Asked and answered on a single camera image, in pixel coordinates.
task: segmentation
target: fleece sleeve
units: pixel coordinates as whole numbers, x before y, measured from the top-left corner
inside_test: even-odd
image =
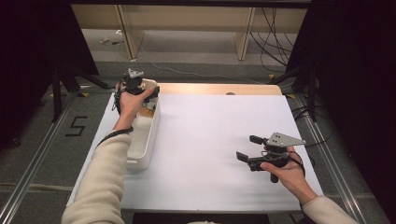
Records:
[[[123,223],[120,200],[129,145],[131,137],[119,134],[97,147],[74,202],[64,210],[63,224]]]
[[[303,206],[304,212],[318,224],[356,224],[344,210],[335,202],[325,196],[316,199]]]

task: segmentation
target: person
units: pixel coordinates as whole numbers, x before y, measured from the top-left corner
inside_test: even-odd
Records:
[[[145,98],[153,89],[140,95],[127,91],[120,95],[120,116],[92,154],[73,203],[67,206],[62,223],[124,223],[120,213],[127,151],[132,143],[129,132]],[[304,212],[317,223],[356,223],[332,200],[318,196],[305,181],[302,169],[292,161],[283,168],[263,162],[262,169],[277,175],[280,182],[300,201]],[[211,222],[193,222],[205,224]]]

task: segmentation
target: white tabletop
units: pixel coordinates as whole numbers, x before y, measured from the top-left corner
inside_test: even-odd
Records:
[[[112,104],[110,98],[91,151],[117,120]],[[160,94],[160,104],[150,165],[127,171],[122,208],[178,213],[300,210],[295,197],[272,183],[269,173],[251,172],[236,158],[236,151],[260,157],[262,146],[250,143],[250,135],[269,138],[279,132],[301,138],[284,96]],[[323,194],[304,147],[295,148],[308,183]]]

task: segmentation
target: wrist strap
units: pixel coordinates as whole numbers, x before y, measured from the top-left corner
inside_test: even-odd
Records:
[[[99,147],[99,145],[101,145],[103,142],[105,142],[107,139],[115,137],[119,134],[123,134],[123,133],[131,133],[134,131],[134,127],[131,126],[131,128],[129,129],[121,129],[121,130],[116,130],[115,132],[109,133],[108,135],[106,135],[106,137],[104,139],[102,139],[102,141],[100,141],[100,143],[98,144],[97,147]]]

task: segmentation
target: hand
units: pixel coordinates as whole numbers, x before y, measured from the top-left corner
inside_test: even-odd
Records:
[[[294,147],[287,147],[287,151],[295,150]],[[290,156],[297,161],[301,160],[295,153],[290,153]],[[296,196],[302,205],[318,197],[306,182],[303,170],[294,161],[289,161],[286,166],[281,168],[278,168],[271,163],[263,162],[261,164],[261,168],[276,175],[282,185]]]
[[[120,117],[113,130],[130,128],[136,114],[142,108],[143,101],[153,92],[153,88],[147,89],[139,95],[132,95],[127,91],[123,92],[120,96]]]

